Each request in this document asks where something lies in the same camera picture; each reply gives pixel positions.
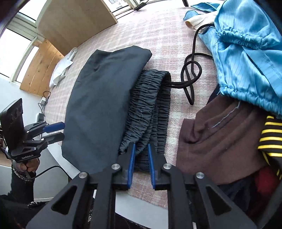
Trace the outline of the left hand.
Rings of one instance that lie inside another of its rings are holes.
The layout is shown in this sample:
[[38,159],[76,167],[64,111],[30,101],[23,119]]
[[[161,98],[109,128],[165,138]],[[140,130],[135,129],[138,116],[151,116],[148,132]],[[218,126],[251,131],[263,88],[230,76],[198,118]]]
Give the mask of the left hand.
[[16,162],[15,160],[11,160],[13,167],[19,172],[36,172],[39,167],[40,161],[39,158],[34,158],[28,160],[27,162]]

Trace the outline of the black sleeved left forearm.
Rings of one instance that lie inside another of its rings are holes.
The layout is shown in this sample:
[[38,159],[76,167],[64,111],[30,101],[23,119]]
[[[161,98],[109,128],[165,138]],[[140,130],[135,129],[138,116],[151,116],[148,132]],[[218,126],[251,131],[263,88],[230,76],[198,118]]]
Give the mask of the black sleeved left forearm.
[[49,202],[35,202],[34,181],[25,180],[23,173],[11,169],[11,191],[1,195],[1,228],[25,228]]

